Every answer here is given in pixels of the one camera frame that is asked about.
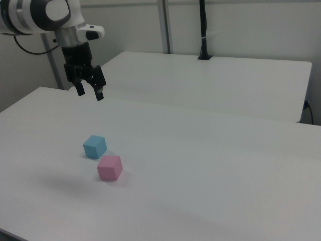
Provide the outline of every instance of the cube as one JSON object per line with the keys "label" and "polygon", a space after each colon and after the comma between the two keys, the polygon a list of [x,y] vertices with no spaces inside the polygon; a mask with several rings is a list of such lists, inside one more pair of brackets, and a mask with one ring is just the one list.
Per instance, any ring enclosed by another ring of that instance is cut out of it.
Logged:
{"label": "cube", "polygon": [[122,171],[120,156],[103,156],[97,169],[101,180],[117,180]]}
{"label": "cube", "polygon": [[91,136],[83,144],[86,156],[92,159],[99,159],[107,151],[107,145],[104,137]]}

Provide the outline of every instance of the white wall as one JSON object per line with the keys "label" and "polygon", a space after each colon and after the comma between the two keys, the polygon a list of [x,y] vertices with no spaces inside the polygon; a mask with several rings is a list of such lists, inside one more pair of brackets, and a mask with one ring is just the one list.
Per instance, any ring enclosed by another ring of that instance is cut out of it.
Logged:
{"label": "white wall", "polygon": [[[18,36],[17,39],[30,51],[45,50],[40,35]],[[0,35],[0,111],[40,86],[57,88],[47,55],[27,54],[12,36]]]}
{"label": "white wall", "polygon": [[[220,31],[208,39],[211,54],[312,62],[307,98],[321,125],[321,3],[208,4],[206,11],[208,32]],[[170,4],[169,13],[174,53],[198,55],[199,6]]]}
{"label": "white wall", "polygon": [[106,32],[102,40],[90,42],[93,64],[103,65],[123,51],[163,52],[157,5],[81,11],[86,23],[103,26]]}

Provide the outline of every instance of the pink cube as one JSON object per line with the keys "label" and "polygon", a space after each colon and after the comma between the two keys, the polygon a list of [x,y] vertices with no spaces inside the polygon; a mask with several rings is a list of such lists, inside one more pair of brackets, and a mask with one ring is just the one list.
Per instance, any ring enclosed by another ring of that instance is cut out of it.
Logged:
{"label": "pink cube", "polygon": [[101,180],[117,180],[122,171],[120,156],[103,156],[97,169]]}

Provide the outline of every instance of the black cable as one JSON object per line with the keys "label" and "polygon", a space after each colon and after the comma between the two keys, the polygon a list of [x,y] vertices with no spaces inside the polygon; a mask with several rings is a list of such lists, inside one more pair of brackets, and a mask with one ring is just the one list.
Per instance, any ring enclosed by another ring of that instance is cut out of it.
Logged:
{"label": "black cable", "polygon": [[311,109],[310,104],[308,103],[306,107],[308,107],[309,110],[310,110],[310,114],[311,114],[311,124],[314,125],[314,123],[313,123],[313,114],[312,114],[312,109]]}
{"label": "black cable", "polygon": [[50,53],[51,51],[53,51],[53,50],[55,50],[55,49],[57,49],[57,48],[58,48],[58,45],[57,45],[56,47],[54,47],[54,48],[52,48],[51,50],[48,50],[48,51],[46,51],[46,52],[42,52],[42,53],[33,53],[33,52],[30,52],[30,51],[28,51],[28,50],[24,49],[24,48],[20,45],[20,43],[18,42],[17,37],[16,37],[15,35],[14,35],[14,39],[15,39],[16,44],[19,46],[19,48],[21,48],[23,51],[27,52],[28,54],[33,54],[33,55],[43,55],[43,54],[48,54],[48,53]]}

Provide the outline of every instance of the white table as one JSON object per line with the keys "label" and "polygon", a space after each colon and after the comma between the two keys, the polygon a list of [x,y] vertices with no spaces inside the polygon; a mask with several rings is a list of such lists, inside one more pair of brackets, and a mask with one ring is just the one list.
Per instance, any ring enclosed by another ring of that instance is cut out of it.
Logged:
{"label": "white table", "polygon": [[39,88],[0,137],[0,228],[29,241],[321,240],[318,126]]}
{"label": "white table", "polygon": [[102,70],[112,97],[294,123],[311,63],[123,52]]}

